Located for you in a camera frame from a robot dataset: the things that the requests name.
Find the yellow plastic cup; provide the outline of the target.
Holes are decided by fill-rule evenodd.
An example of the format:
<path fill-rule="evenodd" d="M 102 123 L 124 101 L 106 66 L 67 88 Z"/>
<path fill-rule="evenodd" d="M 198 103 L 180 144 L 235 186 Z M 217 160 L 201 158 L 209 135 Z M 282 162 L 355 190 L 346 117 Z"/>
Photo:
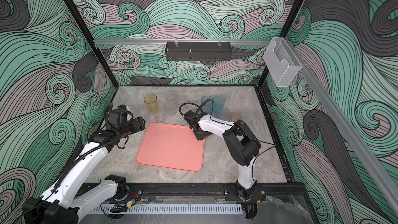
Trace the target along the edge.
<path fill-rule="evenodd" d="M 144 103 L 152 114 L 159 112 L 158 97 L 154 93 L 149 93 L 144 96 Z"/>

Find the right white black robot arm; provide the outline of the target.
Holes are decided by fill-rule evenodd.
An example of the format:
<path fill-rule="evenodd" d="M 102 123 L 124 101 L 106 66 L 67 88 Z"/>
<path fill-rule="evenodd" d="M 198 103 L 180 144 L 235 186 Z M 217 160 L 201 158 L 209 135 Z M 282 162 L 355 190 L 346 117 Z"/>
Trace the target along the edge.
<path fill-rule="evenodd" d="M 197 140 L 204 140 L 212 134 L 223 138 L 231 157 L 238 164 L 239 193 L 242 198 L 250 198 L 257 184 L 253 169 L 261 144 L 249 126 L 242 120 L 224 121 L 205 112 L 188 111 L 183 118 Z"/>

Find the green plastic cup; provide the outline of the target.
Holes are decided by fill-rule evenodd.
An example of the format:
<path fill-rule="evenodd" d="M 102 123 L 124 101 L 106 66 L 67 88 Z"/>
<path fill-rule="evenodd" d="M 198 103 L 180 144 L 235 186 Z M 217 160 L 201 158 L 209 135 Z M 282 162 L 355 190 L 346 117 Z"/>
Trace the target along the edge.
<path fill-rule="evenodd" d="M 225 104 L 225 99 L 221 96 L 216 96 L 214 97 L 213 100 L 213 116 L 217 116 L 219 115 L 220 111 L 224 108 L 224 104 Z"/>

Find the pink short cup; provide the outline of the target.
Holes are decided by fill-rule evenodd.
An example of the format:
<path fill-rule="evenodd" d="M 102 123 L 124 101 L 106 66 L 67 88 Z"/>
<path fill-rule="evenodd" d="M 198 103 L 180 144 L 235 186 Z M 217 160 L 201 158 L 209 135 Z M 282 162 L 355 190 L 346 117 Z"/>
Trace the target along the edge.
<path fill-rule="evenodd" d="M 239 114 L 239 113 L 232 113 L 232 114 L 230 115 L 230 120 L 231 120 L 232 122 L 237 122 L 237 121 L 242 120 L 242 119 L 243 119 L 243 118 L 242 118 L 241 114 Z"/>

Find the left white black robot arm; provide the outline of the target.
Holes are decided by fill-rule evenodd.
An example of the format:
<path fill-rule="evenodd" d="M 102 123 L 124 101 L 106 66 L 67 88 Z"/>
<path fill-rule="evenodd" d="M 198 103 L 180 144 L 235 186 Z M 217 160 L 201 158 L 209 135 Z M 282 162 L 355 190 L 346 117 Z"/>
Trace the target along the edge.
<path fill-rule="evenodd" d="M 94 208 L 114 198 L 124 200 L 128 187 L 121 176 L 107 176 L 99 185 L 81 196 L 77 193 L 93 169 L 121 139 L 145 129 L 146 121 L 137 117 L 118 127 L 107 123 L 105 130 L 96 131 L 81 154 L 59 179 L 39 198 L 29 198 L 22 208 L 27 224 L 77 224 Z"/>

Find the clear glass front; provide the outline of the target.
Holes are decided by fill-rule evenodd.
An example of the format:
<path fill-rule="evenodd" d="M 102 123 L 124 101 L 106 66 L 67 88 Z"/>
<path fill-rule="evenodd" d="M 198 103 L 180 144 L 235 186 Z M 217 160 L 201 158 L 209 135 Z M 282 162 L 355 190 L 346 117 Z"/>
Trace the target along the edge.
<path fill-rule="evenodd" d="M 159 111 L 157 113 L 154 113 L 154 118 L 155 118 L 156 122 L 158 122 L 158 123 L 165 123 L 166 114 L 162 111 Z"/>

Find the pink tray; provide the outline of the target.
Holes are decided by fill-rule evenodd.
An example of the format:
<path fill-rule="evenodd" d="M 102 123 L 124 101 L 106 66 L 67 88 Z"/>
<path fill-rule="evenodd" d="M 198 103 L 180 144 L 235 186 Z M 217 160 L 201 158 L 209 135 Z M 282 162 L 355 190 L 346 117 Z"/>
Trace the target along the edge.
<path fill-rule="evenodd" d="M 205 140 L 197 140 L 187 126 L 150 123 L 135 161 L 166 169 L 199 172 L 203 167 Z"/>

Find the blue plastic cup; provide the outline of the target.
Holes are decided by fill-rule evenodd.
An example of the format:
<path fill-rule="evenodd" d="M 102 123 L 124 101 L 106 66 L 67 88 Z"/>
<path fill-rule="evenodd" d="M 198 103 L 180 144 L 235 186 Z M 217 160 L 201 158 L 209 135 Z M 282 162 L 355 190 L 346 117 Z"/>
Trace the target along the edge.
<path fill-rule="evenodd" d="M 202 111 L 212 115 L 214 111 L 214 99 L 211 96 L 204 96 L 201 98 Z"/>

